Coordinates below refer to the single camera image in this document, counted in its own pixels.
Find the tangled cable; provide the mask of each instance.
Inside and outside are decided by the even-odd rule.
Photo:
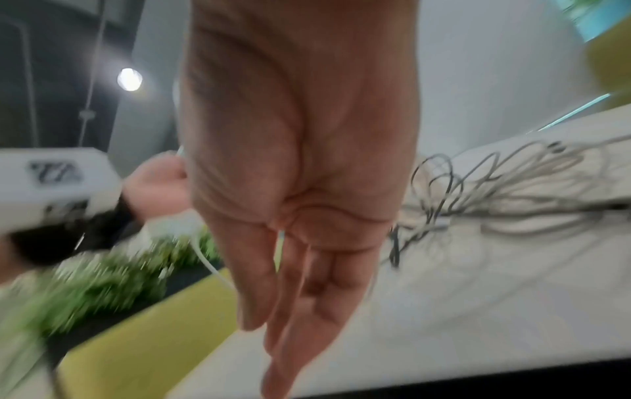
[[[395,268],[399,266],[401,253],[410,245],[418,243],[431,231],[444,229],[444,223],[437,223],[440,218],[476,217],[476,218],[511,218],[525,219],[550,214],[580,214],[587,219],[593,219],[595,212],[605,210],[626,210],[631,208],[631,198],[615,198],[601,201],[584,201],[578,199],[581,195],[597,187],[607,177],[611,165],[611,156],[607,146],[631,140],[631,135],[623,135],[598,143],[562,143],[554,141],[533,141],[519,147],[502,159],[500,152],[494,152],[483,158],[465,175],[454,172],[452,159],[445,154],[436,154],[422,161],[413,171],[410,179],[410,191],[418,201],[418,205],[404,205],[403,209],[419,214],[415,223],[399,222],[390,232],[392,250],[387,259],[381,264],[390,262]],[[526,149],[539,146],[534,154],[518,162],[516,166],[500,173],[500,168],[514,159]],[[600,152],[600,165],[593,174],[575,173],[571,178],[554,180],[563,172],[572,171],[581,164],[588,151]],[[430,177],[425,165],[433,160],[441,160],[440,167],[446,166],[444,173]],[[480,178],[472,180],[471,176],[485,164],[489,164],[488,171]],[[423,176],[425,184],[422,191],[418,190],[419,176]],[[447,179],[445,192],[438,198],[432,195],[432,185],[441,179]],[[572,187],[579,187],[571,197],[557,195],[532,195],[519,193],[528,186],[541,183],[560,183],[570,181]],[[566,228],[575,223],[561,223],[553,228],[540,232]],[[401,230],[410,233],[409,238],[402,241]],[[508,233],[496,231],[483,224],[483,232]]]

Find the ceiling light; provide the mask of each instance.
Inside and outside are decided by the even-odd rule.
[[[118,74],[118,85],[125,91],[136,91],[143,83],[143,76],[135,69],[125,68]]]

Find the human palm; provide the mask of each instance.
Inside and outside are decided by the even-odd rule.
[[[339,334],[396,216],[419,123],[415,9],[194,3],[180,116],[193,204],[233,274],[241,327],[268,325],[267,398]]]

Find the white table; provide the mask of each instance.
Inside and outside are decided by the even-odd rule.
[[[631,106],[463,153],[468,170],[492,151],[536,139],[599,141],[631,133]],[[631,143],[615,145],[611,181],[589,198],[631,195]],[[599,153],[585,159],[593,168]],[[382,268],[375,292],[339,339],[301,374],[295,396],[401,385],[631,354],[631,222],[525,240],[456,221]],[[169,399],[255,398],[269,362],[262,330],[237,332]]]

